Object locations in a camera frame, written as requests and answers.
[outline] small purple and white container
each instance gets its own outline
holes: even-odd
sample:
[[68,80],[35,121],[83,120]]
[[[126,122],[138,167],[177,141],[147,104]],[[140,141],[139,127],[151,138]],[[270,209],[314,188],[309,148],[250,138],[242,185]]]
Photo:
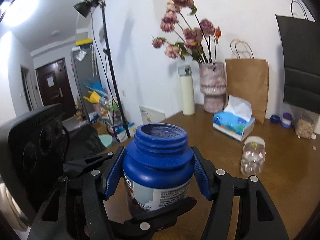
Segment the small purple and white container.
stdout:
[[292,115],[289,113],[284,113],[281,119],[281,125],[284,128],[290,128],[292,123]]

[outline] silver screw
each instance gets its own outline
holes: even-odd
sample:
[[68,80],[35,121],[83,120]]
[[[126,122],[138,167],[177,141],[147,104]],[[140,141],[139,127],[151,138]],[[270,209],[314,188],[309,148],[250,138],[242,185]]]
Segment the silver screw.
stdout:
[[92,176],[98,176],[100,174],[100,171],[99,170],[92,170],[91,171],[91,175]]
[[250,176],[250,180],[253,182],[257,182],[258,181],[258,177],[257,176]]
[[64,182],[66,180],[66,176],[60,176],[59,178],[58,178],[58,181],[59,182]]
[[142,222],[142,223],[140,224],[140,228],[141,228],[141,230],[143,230],[143,231],[148,231],[148,230],[150,229],[150,225],[149,225],[149,223],[147,223],[147,222]]
[[226,174],[226,172],[223,170],[223,169],[217,169],[216,170],[216,173],[218,174],[218,175],[224,175],[224,174]]

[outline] brown tabletop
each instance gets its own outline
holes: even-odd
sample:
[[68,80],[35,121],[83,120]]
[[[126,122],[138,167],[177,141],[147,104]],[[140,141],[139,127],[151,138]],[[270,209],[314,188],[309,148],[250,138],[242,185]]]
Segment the brown tabletop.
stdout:
[[[205,159],[217,169],[224,169],[233,177],[244,178],[240,172],[243,142],[238,142],[212,128],[212,114],[196,105],[193,116],[178,113],[164,121],[185,129],[189,145],[197,146]],[[285,129],[266,120],[255,123],[250,135],[262,137],[266,143],[266,160],[259,179],[276,205],[290,239],[294,239],[308,221],[320,200],[320,139],[299,139],[294,129]],[[126,146],[128,141],[119,144]],[[115,152],[117,147],[108,148]],[[212,203],[199,192],[193,177],[188,195],[197,199],[196,206],[178,217],[177,224],[160,231],[153,240],[199,240],[209,216]],[[228,239],[234,239],[239,197],[234,198]],[[110,220],[123,222],[130,219],[125,202],[123,180],[116,193],[105,202]]]

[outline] yellow plastic toy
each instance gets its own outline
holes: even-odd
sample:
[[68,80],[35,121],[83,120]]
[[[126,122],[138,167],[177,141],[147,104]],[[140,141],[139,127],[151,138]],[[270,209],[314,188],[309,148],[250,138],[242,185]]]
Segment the yellow plastic toy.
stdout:
[[100,102],[101,96],[98,95],[96,91],[88,91],[90,95],[90,98],[83,97],[85,100],[88,100],[92,104],[98,104]]

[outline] dark brown door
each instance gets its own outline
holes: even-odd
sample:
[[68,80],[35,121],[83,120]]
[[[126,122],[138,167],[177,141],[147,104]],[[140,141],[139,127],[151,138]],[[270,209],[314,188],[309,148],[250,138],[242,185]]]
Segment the dark brown door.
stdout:
[[37,68],[36,72],[44,106],[62,103],[63,120],[72,117],[76,113],[76,105],[73,100],[64,58]]

